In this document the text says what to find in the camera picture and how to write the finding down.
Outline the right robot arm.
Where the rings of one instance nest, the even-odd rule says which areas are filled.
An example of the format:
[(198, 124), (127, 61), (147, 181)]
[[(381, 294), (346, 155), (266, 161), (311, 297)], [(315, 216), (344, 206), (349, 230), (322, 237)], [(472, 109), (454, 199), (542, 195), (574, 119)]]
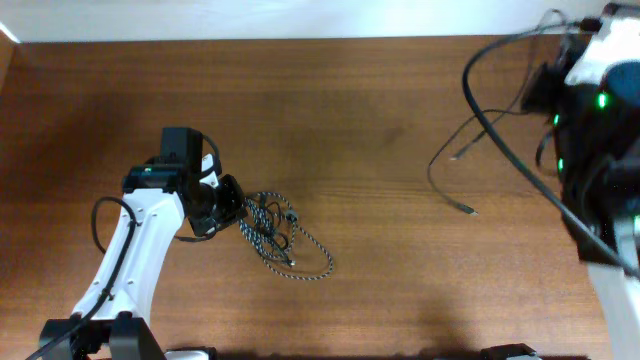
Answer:
[(613, 1), (564, 36), (552, 63), (528, 82), (521, 107), (548, 116), (563, 204), (624, 260), (602, 253), (564, 223), (586, 265), (613, 356), (639, 356), (639, 7)]

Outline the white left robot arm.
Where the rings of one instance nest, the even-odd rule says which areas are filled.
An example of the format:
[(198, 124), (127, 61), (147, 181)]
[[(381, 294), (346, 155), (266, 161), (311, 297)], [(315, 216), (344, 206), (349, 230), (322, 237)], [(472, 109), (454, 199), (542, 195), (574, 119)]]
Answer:
[(66, 319), (48, 320), (35, 359), (88, 359), (102, 347), (112, 359), (214, 359), (212, 347), (163, 350), (150, 329), (151, 307), (170, 244), (184, 223), (188, 242), (212, 239), (247, 215), (244, 193), (225, 175), (210, 137), (187, 127), (168, 127), (161, 150), (132, 167), (113, 202), (119, 220), (99, 269)]

